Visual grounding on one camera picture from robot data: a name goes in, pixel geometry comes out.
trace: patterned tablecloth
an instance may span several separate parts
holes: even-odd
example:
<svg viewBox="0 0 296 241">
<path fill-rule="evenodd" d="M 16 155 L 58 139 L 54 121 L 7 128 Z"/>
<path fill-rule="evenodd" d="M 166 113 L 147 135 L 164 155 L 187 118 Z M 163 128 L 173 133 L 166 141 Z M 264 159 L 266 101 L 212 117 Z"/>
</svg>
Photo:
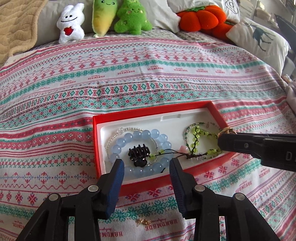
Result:
<svg viewBox="0 0 296 241">
<path fill-rule="evenodd" d="M 211 100 L 238 132 L 296 133 L 282 84 L 241 48 L 161 30 L 49 46 L 3 67 L 0 240 L 15 240 L 48 194 L 72 195 L 96 182 L 93 115 Z M 243 192 L 281 240 L 295 240 L 294 173 L 236 154 L 196 180 L 219 194 Z M 139 217 L 151 225 L 136 227 Z M 192 240 L 195 220 L 182 219 L 166 186 L 120 197 L 99 224 L 102 240 Z"/>
</svg>

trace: green and yellow plush toy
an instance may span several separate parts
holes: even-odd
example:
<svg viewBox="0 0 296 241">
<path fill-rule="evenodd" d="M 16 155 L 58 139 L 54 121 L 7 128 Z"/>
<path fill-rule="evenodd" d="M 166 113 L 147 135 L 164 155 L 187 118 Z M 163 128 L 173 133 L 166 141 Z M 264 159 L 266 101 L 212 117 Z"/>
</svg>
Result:
<svg viewBox="0 0 296 241">
<path fill-rule="evenodd" d="M 129 32 L 140 35 L 142 30 L 152 29 L 151 23 L 147 20 L 146 11 L 138 0 L 124 0 L 117 16 L 120 18 L 114 26 L 117 33 Z"/>
<path fill-rule="evenodd" d="M 102 37 L 109 30 L 117 12 L 117 0 L 94 0 L 92 28 L 94 37 Z"/>
</svg>

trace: white wall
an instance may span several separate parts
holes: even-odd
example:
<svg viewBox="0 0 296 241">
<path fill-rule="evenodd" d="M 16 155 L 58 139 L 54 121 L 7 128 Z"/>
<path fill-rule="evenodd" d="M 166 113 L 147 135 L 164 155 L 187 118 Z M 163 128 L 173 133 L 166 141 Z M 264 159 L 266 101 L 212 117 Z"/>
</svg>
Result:
<svg viewBox="0 0 296 241">
<path fill-rule="evenodd" d="M 260 0 L 265 5 L 265 10 L 270 14 L 277 14 L 287 19 L 292 20 L 292 14 L 285 8 L 280 0 Z"/>
</svg>

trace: red heart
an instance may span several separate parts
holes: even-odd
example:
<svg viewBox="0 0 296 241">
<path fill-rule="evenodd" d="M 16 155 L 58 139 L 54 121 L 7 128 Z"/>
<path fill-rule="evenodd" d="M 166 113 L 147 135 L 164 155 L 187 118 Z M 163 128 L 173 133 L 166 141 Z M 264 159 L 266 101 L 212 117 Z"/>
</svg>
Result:
<svg viewBox="0 0 296 241">
<path fill-rule="evenodd" d="M 74 29 L 72 27 L 64 28 L 64 32 L 68 36 L 73 32 L 73 30 Z"/>
</svg>

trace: metal rivet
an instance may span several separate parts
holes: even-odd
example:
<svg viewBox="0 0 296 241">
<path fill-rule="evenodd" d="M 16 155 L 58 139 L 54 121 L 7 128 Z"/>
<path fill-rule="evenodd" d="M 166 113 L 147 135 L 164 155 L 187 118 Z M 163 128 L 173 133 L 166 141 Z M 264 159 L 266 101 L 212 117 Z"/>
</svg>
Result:
<svg viewBox="0 0 296 241">
<path fill-rule="evenodd" d="M 59 198 L 59 195 L 57 195 L 57 194 L 51 194 L 50 196 L 49 196 L 49 200 L 50 201 L 55 201 L 55 200 L 57 200 Z"/>
<path fill-rule="evenodd" d="M 237 193 L 237 194 L 235 194 L 235 198 L 239 201 L 242 201 L 245 199 L 245 195 L 242 193 Z"/>
<path fill-rule="evenodd" d="M 88 187 L 88 190 L 90 192 L 96 192 L 96 191 L 99 190 L 99 187 L 97 185 L 91 185 L 91 186 Z"/>
<path fill-rule="evenodd" d="M 205 190 L 205 186 L 198 184 L 194 187 L 194 189 L 198 192 L 203 192 Z"/>
</svg>

